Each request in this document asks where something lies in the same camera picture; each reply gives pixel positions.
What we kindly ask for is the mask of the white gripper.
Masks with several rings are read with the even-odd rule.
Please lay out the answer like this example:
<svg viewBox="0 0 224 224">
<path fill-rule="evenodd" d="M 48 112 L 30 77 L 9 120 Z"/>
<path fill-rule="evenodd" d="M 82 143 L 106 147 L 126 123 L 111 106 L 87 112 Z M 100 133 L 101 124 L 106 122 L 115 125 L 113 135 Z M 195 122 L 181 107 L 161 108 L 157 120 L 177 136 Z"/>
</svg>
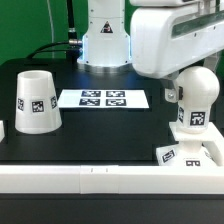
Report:
<svg viewBox="0 0 224 224">
<path fill-rule="evenodd" d="M 135 71 L 160 80 L 167 102 L 177 103 L 183 88 L 174 73 L 204 59 L 216 73 L 224 49 L 224 0 L 129 0 Z"/>
</svg>

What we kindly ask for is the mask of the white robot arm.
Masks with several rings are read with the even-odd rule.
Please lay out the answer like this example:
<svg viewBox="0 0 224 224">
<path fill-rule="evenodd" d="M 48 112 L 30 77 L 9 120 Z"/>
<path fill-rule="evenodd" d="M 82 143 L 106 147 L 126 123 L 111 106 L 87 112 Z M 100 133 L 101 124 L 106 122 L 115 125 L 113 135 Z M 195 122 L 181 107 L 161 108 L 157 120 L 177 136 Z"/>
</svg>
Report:
<svg viewBox="0 0 224 224">
<path fill-rule="evenodd" d="M 137 7 L 124 30 L 124 0 L 88 0 L 80 66 L 94 72 L 131 64 L 154 79 L 171 78 L 174 99 L 215 100 L 219 82 L 192 65 L 224 49 L 224 1 L 129 0 Z"/>
</svg>

